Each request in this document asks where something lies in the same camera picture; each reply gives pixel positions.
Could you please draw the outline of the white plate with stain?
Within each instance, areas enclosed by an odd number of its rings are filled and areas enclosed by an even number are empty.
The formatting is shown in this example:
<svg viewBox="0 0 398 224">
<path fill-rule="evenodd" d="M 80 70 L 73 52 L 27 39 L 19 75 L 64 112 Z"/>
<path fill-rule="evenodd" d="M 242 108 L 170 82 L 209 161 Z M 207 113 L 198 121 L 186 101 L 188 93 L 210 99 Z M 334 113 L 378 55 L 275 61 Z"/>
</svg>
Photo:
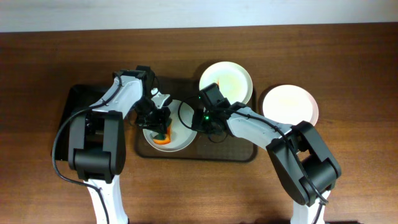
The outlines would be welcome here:
<svg viewBox="0 0 398 224">
<path fill-rule="evenodd" d="M 295 85 L 279 85 L 271 88 L 262 101 L 262 113 L 266 118 L 284 124 L 297 125 L 307 121 L 316 125 L 318 104 L 305 89 Z"/>
</svg>

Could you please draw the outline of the cream plate at back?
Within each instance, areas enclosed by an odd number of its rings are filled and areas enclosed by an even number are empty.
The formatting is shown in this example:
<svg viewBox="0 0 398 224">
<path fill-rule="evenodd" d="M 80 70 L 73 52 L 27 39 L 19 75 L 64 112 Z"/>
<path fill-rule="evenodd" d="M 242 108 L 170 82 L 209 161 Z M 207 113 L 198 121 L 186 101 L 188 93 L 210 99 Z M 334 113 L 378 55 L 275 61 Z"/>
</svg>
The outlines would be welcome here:
<svg viewBox="0 0 398 224">
<path fill-rule="evenodd" d="M 216 83 L 221 94 L 231 104 L 248 103 L 253 92 L 253 84 L 248 71 L 234 62 L 217 62 L 210 65 L 200 77 L 199 90 Z"/>
</svg>

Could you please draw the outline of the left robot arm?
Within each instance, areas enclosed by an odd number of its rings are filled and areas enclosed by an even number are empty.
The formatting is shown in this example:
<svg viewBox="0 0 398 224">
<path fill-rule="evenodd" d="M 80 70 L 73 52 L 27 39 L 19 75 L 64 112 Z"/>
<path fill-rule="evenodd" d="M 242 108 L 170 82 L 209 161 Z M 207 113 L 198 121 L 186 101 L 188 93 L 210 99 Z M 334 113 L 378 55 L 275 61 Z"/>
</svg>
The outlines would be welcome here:
<svg viewBox="0 0 398 224">
<path fill-rule="evenodd" d="M 70 120 L 68 165 L 88 188 L 97 223 L 129 223 L 120 175 L 126 161 L 124 119 L 137 113 L 136 125 L 166 135 L 169 109 L 152 101 L 155 73 L 145 66 L 114 73 L 111 88 Z"/>
</svg>

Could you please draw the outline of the light green plate with stain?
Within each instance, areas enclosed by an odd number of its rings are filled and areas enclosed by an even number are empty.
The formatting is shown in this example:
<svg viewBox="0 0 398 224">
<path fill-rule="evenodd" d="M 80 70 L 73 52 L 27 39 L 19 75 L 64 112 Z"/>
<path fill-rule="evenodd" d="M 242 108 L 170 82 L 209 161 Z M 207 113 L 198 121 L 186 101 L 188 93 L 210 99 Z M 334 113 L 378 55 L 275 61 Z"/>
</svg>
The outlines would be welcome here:
<svg viewBox="0 0 398 224">
<path fill-rule="evenodd" d="M 171 140 L 168 144 L 156 144 L 153 141 L 153 137 L 156 135 L 155 132 L 144 129 L 143 134 L 147 142 L 157 149 L 158 151 L 163 152 L 176 152 L 186 148 L 196 137 L 197 132 L 192 131 L 189 128 L 186 128 L 179 120 L 178 117 L 178 108 L 180 105 L 180 100 L 173 100 L 168 108 L 170 109 L 172 119 L 171 122 Z"/>
</svg>

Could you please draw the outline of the orange green sponge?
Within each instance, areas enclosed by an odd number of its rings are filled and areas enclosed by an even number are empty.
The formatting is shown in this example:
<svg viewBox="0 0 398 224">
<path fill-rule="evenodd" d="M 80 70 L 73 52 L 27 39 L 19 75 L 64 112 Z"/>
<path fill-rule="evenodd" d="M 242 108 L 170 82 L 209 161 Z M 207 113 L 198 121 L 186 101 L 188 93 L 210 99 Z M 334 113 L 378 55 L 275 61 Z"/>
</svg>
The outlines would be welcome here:
<svg viewBox="0 0 398 224">
<path fill-rule="evenodd" d="M 156 134 L 152 140 L 155 144 L 166 145 L 171 142 L 171 124 L 167 125 L 167 132 L 165 134 Z"/>
</svg>

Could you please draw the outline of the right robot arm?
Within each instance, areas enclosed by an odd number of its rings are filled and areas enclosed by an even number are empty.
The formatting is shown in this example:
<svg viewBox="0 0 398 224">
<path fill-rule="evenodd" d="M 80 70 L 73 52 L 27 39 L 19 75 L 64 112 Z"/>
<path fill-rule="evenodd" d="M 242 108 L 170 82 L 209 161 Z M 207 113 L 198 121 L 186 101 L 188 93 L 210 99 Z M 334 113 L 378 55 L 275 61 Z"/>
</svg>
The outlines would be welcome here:
<svg viewBox="0 0 398 224">
<path fill-rule="evenodd" d="M 205 134 L 226 133 L 265 149 L 294 201 L 291 223 L 324 223 L 327 198 L 341 167 L 311 123 L 278 123 L 235 103 L 229 108 L 196 109 L 192 127 Z"/>
</svg>

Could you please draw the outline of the brown tray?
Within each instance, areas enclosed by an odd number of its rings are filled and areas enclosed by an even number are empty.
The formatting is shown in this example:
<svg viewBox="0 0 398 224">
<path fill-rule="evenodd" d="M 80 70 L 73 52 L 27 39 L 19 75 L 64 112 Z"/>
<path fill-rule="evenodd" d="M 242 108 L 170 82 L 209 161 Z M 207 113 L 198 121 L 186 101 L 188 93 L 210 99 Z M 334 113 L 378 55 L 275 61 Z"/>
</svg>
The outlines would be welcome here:
<svg viewBox="0 0 398 224">
<path fill-rule="evenodd" d="M 203 109 L 200 100 L 189 100 L 189 96 L 199 92 L 199 81 L 183 78 L 160 77 L 160 92 L 169 94 L 171 99 L 181 101 L 193 109 Z M 175 152 L 164 152 L 156 149 L 146 140 L 146 129 L 136 133 L 134 150 L 146 159 L 183 159 L 197 161 L 251 162 L 257 156 L 258 147 L 244 139 L 226 135 L 212 135 L 210 138 L 198 133 L 195 139 L 185 148 Z"/>
</svg>

